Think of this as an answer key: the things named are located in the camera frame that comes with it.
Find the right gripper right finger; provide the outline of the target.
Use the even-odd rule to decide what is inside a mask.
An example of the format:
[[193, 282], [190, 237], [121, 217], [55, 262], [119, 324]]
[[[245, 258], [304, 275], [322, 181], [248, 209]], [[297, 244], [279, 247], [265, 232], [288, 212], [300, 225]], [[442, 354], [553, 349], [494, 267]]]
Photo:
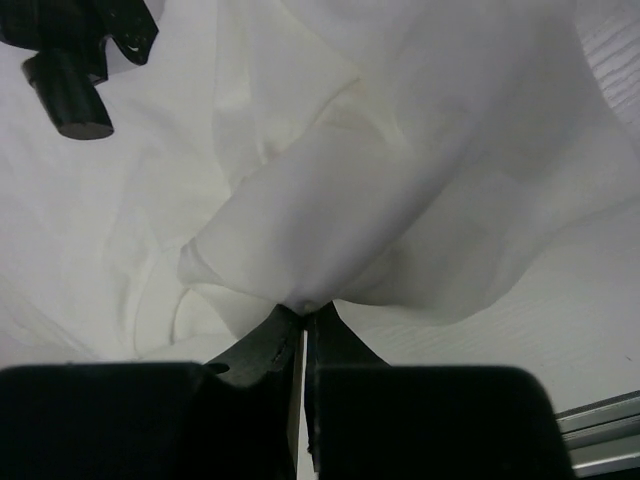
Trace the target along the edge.
[[389, 366], [346, 325], [333, 302], [306, 317], [306, 332], [309, 370], [318, 366]]

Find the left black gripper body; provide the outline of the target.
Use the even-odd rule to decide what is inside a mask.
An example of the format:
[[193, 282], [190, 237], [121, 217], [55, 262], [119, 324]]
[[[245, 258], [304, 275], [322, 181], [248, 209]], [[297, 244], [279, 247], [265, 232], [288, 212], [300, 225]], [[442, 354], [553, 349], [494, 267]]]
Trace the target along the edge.
[[142, 66], [159, 29], [143, 1], [3, 0], [1, 41], [37, 52], [60, 50], [84, 64], [90, 81], [108, 80], [106, 43]]

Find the white printed t-shirt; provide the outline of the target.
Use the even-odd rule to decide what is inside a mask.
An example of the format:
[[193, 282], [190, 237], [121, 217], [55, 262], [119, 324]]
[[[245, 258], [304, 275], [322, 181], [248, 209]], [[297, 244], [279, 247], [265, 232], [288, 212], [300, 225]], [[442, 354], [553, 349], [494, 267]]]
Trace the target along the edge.
[[169, 1], [65, 138], [1, 45], [1, 362], [190, 358], [275, 304], [485, 317], [639, 159], [571, 1]]

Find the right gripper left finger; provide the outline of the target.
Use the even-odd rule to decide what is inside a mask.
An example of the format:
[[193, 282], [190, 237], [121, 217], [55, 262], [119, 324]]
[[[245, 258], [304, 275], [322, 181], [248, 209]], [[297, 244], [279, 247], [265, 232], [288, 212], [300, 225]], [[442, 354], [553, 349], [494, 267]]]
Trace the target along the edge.
[[257, 386], [295, 362], [303, 326], [301, 317], [276, 306], [261, 324], [206, 366], [233, 387]]

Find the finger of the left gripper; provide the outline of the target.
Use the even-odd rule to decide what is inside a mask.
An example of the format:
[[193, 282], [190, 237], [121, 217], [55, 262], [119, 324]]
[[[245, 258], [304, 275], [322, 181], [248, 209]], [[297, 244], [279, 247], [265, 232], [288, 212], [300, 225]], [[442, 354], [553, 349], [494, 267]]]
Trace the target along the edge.
[[43, 50], [22, 64], [22, 72], [63, 137], [104, 139], [114, 133], [109, 114], [77, 55]]

